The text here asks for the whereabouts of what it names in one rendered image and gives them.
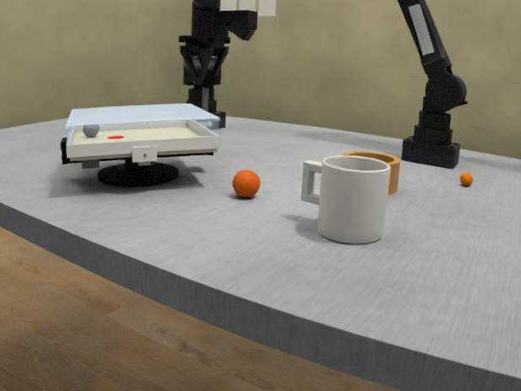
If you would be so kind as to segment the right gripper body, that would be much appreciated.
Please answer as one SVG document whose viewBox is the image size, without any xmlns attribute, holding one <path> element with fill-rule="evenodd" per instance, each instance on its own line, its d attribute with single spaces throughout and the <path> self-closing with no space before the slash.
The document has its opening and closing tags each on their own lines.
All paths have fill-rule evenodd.
<svg viewBox="0 0 521 391">
<path fill-rule="evenodd" d="M 179 42 L 186 42 L 185 46 L 180 46 L 180 49 L 189 48 L 213 48 L 213 49 L 228 49 L 224 44 L 230 44 L 230 37 L 215 36 L 215 35 L 197 35 L 197 12 L 215 10 L 197 8 L 192 10 L 191 15 L 191 35 L 179 35 Z"/>
</svg>

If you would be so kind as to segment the orange ball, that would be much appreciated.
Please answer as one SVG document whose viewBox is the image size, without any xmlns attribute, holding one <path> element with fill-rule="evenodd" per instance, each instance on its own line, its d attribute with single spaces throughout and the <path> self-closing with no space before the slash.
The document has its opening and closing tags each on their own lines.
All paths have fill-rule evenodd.
<svg viewBox="0 0 521 391">
<path fill-rule="evenodd" d="M 469 186 L 471 185 L 473 181 L 473 177 L 471 174 L 469 173 L 463 173 L 461 176 L 460 176 L 460 183 L 464 186 Z"/>
<path fill-rule="evenodd" d="M 233 179 L 233 188 L 237 195 L 241 197 L 254 196 L 260 189 L 261 182 L 258 175 L 251 170 L 239 171 Z"/>
</svg>

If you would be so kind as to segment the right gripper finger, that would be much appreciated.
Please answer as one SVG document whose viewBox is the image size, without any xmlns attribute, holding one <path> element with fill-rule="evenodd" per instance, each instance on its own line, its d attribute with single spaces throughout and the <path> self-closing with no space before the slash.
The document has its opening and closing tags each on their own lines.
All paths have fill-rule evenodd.
<svg viewBox="0 0 521 391">
<path fill-rule="evenodd" d="M 202 49 L 202 48 L 180 49 L 180 53 L 183 56 L 185 63 L 191 72 L 191 76 L 195 82 L 195 85 L 202 85 L 204 77 L 207 72 L 209 62 L 212 58 L 213 49 Z M 191 56 L 202 56 L 201 71 L 200 71 L 199 77 L 196 74 L 196 69 L 194 67 Z"/>
<path fill-rule="evenodd" d="M 213 68 L 213 72 L 215 73 L 215 76 L 217 75 L 219 68 L 223 64 L 223 61 L 226 58 L 227 54 L 228 54 L 228 49 L 214 49 L 214 52 L 212 55 L 218 56 L 215 66 Z M 201 64 L 202 56 L 198 56 L 198 58 L 199 58 L 199 62 Z"/>
</svg>

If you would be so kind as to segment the white mug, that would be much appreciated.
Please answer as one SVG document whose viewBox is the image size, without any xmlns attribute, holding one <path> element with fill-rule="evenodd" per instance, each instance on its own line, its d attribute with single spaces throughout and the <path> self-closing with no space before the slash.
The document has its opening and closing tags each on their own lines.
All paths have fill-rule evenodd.
<svg viewBox="0 0 521 391">
<path fill-rule="evenodd" d="M 331 156 L 322 163 L 303 162 L 301 201 L 319 205 L 319 233 L 344 244 L 369 244 L 380 239 L 390 169 L 383 161 L 358 156 Z M 320 194 L 314 193 L 315 173 L 321 174 Z"/>
</svg>

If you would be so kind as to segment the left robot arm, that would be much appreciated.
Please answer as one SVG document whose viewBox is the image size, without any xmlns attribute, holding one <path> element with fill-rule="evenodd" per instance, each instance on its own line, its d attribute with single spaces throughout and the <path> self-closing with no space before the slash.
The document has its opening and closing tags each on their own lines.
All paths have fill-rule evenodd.
<svg viewBox="0 0 521 391">
<path fill-rule="evenodd" d="M 465 82 L 453 74 L 451 61 L 426 1 L 397 1 L 418 50 L 424 73 L 428 77 L 426 96 L 423 97 L 422 110 L 419 110 L 414 136 L 403 139 L 402 147 L 455 156 L 460 150 L 460 144 L 452 142 L 451 114 L 444 111 L 468 104 L 465 101 Z"/>
</svg>

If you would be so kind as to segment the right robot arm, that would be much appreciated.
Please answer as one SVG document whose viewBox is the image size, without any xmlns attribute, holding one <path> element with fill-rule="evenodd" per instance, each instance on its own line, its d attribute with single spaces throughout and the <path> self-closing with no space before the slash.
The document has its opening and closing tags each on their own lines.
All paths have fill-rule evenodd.
<svg viewBox="0 0 521 391">
<path fill-rule="evenodd" d="M 219 2 L 218 2 L 219 1 Z M 251 10 L 220 10 L 220 0 L 192 0 L 192 10 L 197 8 L 211 9 L 197 12 L 197 34 L 228 37 L 228 32 L 234 33 L 242 40 L 249 41 L 257 29 L 258 12 Z M 223 22 L 222 22 L 223 21 Z M 221 83 L 221 68 L 218 70 L 213 85 Z M 202 109 L 202 87 L 195 85 L 190 70 L 184 61 L 183 85 L 194 86 L 189 88 L 187 104 L 193 104 Z M 226 112 L 217 111 L 217 101 L 214 99 L 213 85 L 209 89 L 208 113 L 217 117 L 226 118 Z"/>
</svg>

